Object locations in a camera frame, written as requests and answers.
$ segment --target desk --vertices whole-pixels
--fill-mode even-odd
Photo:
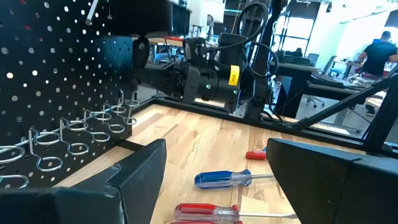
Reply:
[[[319,71],[320,68],[311,66],[280,63],[276,75],[282,75],[284,79],[275,110],[282,116],[296,118],[304,89],[307,87],[307,80],[313,72]]]
[[[155,139],[164,138],[167,143],[165,175],[152,216],[152,224],[172,222],[174,207],[182,202],[214,203],[221,206],[236,204],[242,212],[293,212],[275,179],[255,180],[248,187],[235,186],[222,190],[200,190],[193,185],[194,176],[200,172],[249,169],[253,174],[271,173],[268,162],[249,161],[244,158],[247,151],[262,150],[267,145],[268,138],[281,138],[361,153],[353,149],[159,105],[148,107],[136,114],[136,118],[138,125],[133,127],[131,141],[146,145]],[[127,149],[115,147],[57,186],[70,187],[131,153]],[[243,222],[300,223],[297,219],[280,218],[244,218]]]

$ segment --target screwdriver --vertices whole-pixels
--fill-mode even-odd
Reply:
[[[246,153],[247,159],[255,160],[266,160],[267,159],[267,148],[265,147],[262,151],[251,151]]]
[[[242,172],[216,171],[204,172],[195,177],[195,186],[200,189],[221,189],[242,184],[248,186],[252,179],[270,178],[273,174],[251,175],[248,169]]]
[[[220,207],[208,203],[181,203],[174,210],[178,221],[238,222],[240,217],[297,218],[296,214],[239,212],[237,205]]]

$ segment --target yellow label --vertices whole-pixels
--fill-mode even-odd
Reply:
[[[240,68],[236,65],[231,65],[231,75],[229,76],[228,85],[238,85],[240,75]]]

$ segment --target black plastic part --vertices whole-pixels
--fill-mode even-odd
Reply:
[[[0,223],[150,223],[165,161],[158,139],[69,189],[0,190]]]
[[[394,159],[270,139],[267,160],[302,223],[397,223]]]
[[[187,35],[190,11],[163,0],[110,1],[113,29],[116,35],[167,37]]]
[[[139,37],[132,43],[132,67],[144,68],[148,62],[150,53],[149,40],[145,37]]]

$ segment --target blue screwdriver handle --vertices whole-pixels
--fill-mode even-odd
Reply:
[[[205,172],[195,177],[195,186],[200,189],[222,189],[238,184],[245,186],[251,184],[251,173],[248,169],[242,172]]]

